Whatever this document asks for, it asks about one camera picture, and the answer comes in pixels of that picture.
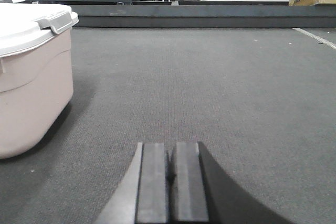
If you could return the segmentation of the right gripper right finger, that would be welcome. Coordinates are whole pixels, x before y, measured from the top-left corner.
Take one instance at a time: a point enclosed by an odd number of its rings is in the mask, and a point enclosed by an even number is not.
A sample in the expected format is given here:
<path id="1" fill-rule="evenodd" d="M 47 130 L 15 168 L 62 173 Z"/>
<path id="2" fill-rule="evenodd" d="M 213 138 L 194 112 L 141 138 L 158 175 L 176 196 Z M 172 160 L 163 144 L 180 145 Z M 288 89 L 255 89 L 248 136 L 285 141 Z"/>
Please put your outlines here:
<path id="1" fill-rule="evenodd" d="M 172 153 L 173 223 L 289 223 L 238 185 L 206 146 L 178 142 Z"/>

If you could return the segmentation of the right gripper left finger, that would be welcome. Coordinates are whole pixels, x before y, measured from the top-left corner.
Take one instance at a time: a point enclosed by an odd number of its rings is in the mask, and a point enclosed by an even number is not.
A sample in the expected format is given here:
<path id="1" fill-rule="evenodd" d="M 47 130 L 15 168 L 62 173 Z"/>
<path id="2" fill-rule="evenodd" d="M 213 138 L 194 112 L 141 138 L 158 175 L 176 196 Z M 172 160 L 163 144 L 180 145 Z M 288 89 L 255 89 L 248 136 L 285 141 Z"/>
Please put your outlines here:
<path id="1" fill-rule="evenodd" d="M 139 142 L 129 168 L 95 223 L 168 223 L 167 154 Z"/>

